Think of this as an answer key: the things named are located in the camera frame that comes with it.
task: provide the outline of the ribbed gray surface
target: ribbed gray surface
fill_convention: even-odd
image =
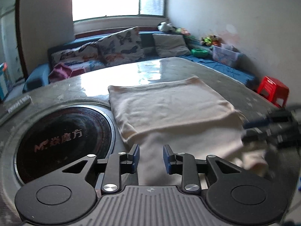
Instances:
[[[230,224],[208,212],[200,198],[182,194],[176,186],[126,186],[122,193],[104,196],[92,213],[71,225],[228,226]]]

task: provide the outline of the triangular cutout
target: triangular cutout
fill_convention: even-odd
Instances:
[[[68,167],[67,169],[63,170],[65,173],[80,173],[82,169],[85,167],[88,161],[80,161],[79,163],[76,163],[75,165]]]
[[[230,167],[230,166],[228,166],[227,164],[225,164],[221,161],[216,161],[216,164],[218,165],[221,172],[224,173],[224,174],[240,173],[239,170],[236,170],[235,168]]]

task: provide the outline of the green bowl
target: green bowl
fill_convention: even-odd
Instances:
[[[203,49],[192,49],[191,54],[198,58],[206,58],[208,55],[208,51]]]

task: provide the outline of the white plush toy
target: white plush toy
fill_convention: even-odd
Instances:
[[[166,24],[166,22],[161,22],[158,26],[158,30],[162,32],[175,32],[175,28],[171,24]]]

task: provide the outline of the window frame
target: window frame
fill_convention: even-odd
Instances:
[[[163,15],[140,14],[141,0],[139,0],[139,2],[138,2],[138,14],[137,15],[102,16],[102,17],[94,17],[94,18],[88,18],[88,19],[74,20],[73,23],[77,23],[77,22],[81,22],[81,21],[88,21],[88,20],[101,20],[101,19],[105,19],[105,18],[121,18],[121,17],[157,17],[157,18],[166,18],[166,2],[167,2],[167,0],[164,0]]]

